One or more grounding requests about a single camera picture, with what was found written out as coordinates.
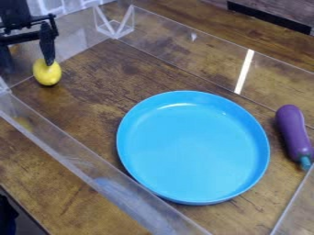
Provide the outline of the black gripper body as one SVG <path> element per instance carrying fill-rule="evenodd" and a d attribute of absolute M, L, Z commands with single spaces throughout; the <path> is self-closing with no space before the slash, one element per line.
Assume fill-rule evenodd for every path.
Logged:
<path fill-rule="evenodd" d="M 0 45 L 19 44 L 39 40 L 40 44 L 53 43 L 59 36 L 55 24 L 55 14 L 33 16 L 27 0 L 0 0 Z M 12 35 L 13 30 L 21 30 L 40 25 L 39 31 Z"/>

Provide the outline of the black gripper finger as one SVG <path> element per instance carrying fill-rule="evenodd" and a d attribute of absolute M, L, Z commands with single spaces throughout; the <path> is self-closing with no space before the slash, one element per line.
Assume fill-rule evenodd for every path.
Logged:
<path fill-rule="evenodd" d="M 12 57 L 7 45 L 0 45 L 0 67 L 7 73 L 12 72 Z"/>
<path fill-rule="evenodd" d="M 55 33 L 52 27 L 47 22 L 43 22 L 40 24 L 40 30 L 39 30 L 39 47 L 41 49 L 44 61 L 48 66 L 51 66 L 55 61 L 53 40 L 55 40 Z"/>

